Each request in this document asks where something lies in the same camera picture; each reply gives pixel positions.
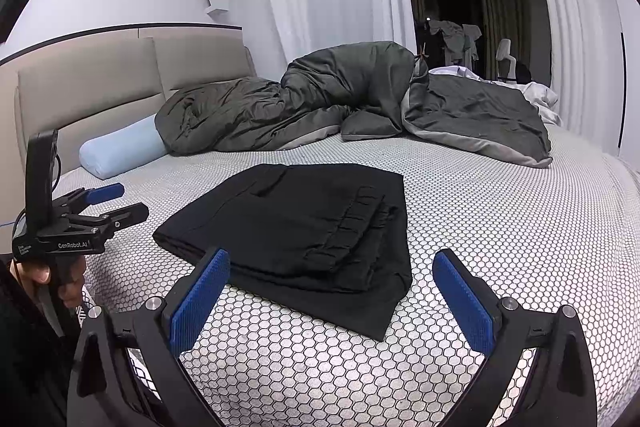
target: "human hand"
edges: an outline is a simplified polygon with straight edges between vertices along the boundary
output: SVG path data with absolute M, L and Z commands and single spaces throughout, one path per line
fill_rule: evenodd
M 51 280 L 51 270 L 46 264 L 40 263 L 11 263 L 11 273 L 22 283 L 27 295 L 35 301 L 36 286 L 48 284 Z M 67 308 L 75 308 L 82 302 L 82 286 L 84 285 L 84 272 L 86 260 L 84 255 L 76 259 L 71 266 L 72 282 L 58 288 L 58 296 Z

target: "metal screw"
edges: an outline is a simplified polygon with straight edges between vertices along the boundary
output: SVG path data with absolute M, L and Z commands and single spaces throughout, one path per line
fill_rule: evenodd
M 160 306 L 162 306 L 161 297 L 151 297 L 150 299 L 147 299 L 145 302 L 145 308 L 147 310 L 157 310 Z
M 564 306 L 562 306 L 562 314 L 565 317 L 572 319 L 575 317 L 575 309 L 574 307 L 569 306 L 569 304 L 565 304 Z
M 87 315 L 89 315 L 90 319 L 97 319 L 102 313 L 102 308 L 100 306 L 93 306 Z
M 508 310 L 516 310 L 518 309 L 518 301 L 516 301 L 516 299 L 514 299 L 513 297 L 504 297 L 502 299 L 500 299 L 500 304 L 502 304 L 502 306 Z

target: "blue rubber tip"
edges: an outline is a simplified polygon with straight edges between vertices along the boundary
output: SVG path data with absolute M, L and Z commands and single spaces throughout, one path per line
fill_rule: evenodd
M 114 183 L 113 185 L 107 185 L 106 187 L 91 188 L 87 191 L 84 201 L 87 204 L 104 203 L 105 201 L 115 200 L 121 198 L 124 195 L 124 185 L 121 183 Z
M 436 286 L 471 349 L 489 355 L 495 344 L 494 324 L 489 313 L 444 253 L 435 255 L 431 270 Z
M 229 279 L 229 254 L 218 250 L 171 318 L 169 348 L 174 357 L 193 349 Z

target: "light blue pillow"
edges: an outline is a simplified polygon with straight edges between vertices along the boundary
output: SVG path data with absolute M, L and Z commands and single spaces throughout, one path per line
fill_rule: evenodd
M 80 165 L 105 180 L 164 156 L 166 149 L 154 122 L 156 115 L 89 140 L 80 148 Z

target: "hexagon pattern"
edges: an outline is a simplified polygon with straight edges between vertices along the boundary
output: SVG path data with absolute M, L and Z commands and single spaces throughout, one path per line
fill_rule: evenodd
M 436 425 L 482 362 L 431 278 L 449 247 L 498 296 L 580 314 L 593 363 L 600 425 L 610 425 L 640 385 L 638 177 L 568 132 L 549 126 L 549 169 L 515 166 L 415 138 L 342 142 L 282 152 L 164 156 L 101 182 L 83 169 L 57 193 L 120 181 L 121 200 L 144 201 L 146 223 L 88 260 L 98 303 L 129 310 L 164 295 L 191 266 L 151 234 L 167 217 L 235 172 L 267 162 L 361 163 L 404 174 L 414 284 L 376 343 L 227 286 L 182 363 L 228 425 L 328 427 Z M 241 233 L 242 223 L 238 223 Z M 508 417 L 533 352 L 526 351 L 493 425 Z

